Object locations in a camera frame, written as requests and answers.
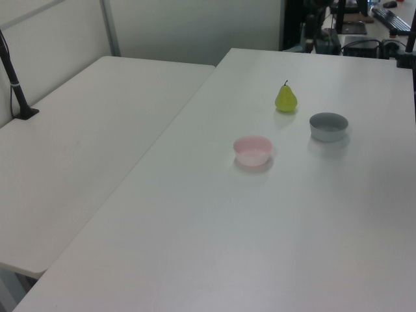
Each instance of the power cord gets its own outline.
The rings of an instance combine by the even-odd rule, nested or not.
[[[7,50],[7,54],[9,55],[9,57],[10,57],[10,51],[9,51],[9,49],[8,49],[8,45],[7,45],[7,41],[6,41],[6,39],[5,39],[5,37],[3,36],[3,33],[0,31],[0,38],[1,38],[1,40],[3,41],[3,43],[4,43],[4,45],[6,46],[6,50]],[[14,119],[14,115],[13,115],[13,88],[12,88],[12,86],[10,85],[10,113],[11,113],[11,115],[12,115],[12,119]]]

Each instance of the white partition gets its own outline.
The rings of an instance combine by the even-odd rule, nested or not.
[[[6,28],[3,34],[29,105],[98,58],[111,54],[100,0],[65,0]],[[0,63],[0,127],[11,119],[9,88]]]
[[[216,66],[232,47],[280,46],[281,0],[107,0],[108,4],[123,57]]]

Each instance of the table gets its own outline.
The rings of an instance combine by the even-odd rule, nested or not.
[[[324,111],[344,140],[310,137]],[[249,170],[251,134],[274,150]],[[232,49],[16,312],[412,311],[415,159],[410,70]]]
[[[213,71],[103,57],[0,130],[0,267],[39,278]]]
[[[379,7],[383,8],[383,4],[388,2],[390,0],[382,0],[379,3]],[[396,14],[398,17],[400,17],[402,20],[404,20],[409,26],[411,26],[413,15],[415,13],[416,9],[416,1],[415,0],[405,0],[403,2],[398,2],[396,8],[388,8],[387,10],[391,10],[394,14]],[[333,28],[335,28],[335,19],[333,20],[333,23],[331,21],[331,18],[327,18],[324,21],[324,25],[322,28],[331,28],[331,25]],[[368,23],[365,24],[365,27],[367,28],[367,34],[366,35],[360,35],[360,34],[340,34],[339,41],[341,43],[341,46],[344,46],[345,37],[346,36],[368,36],[373,37],[377,40],[384,40],[389,39],[389,29],[383,25],[382,22],[380,22],[378,19],[374,19],[374,23]],[[408,42],[407,36],[399,36],[398,39],[406,45]]]

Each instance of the tabletop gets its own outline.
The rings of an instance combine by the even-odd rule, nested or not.
[[[311,138],[327,111],[340,142]],[[411,70],[232,49],[16,311],[413,311],[415,159]]]
[[[39,278],[213,71],[103,57],[0,130],[0,267]]]

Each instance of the pear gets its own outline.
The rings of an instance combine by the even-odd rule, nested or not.
[[[286,85],[287,80],[281,86],[279,94],[275,100],[276,107],[282,112],[292,112],[298,104],[296,96],[294,96],[292,89]]]

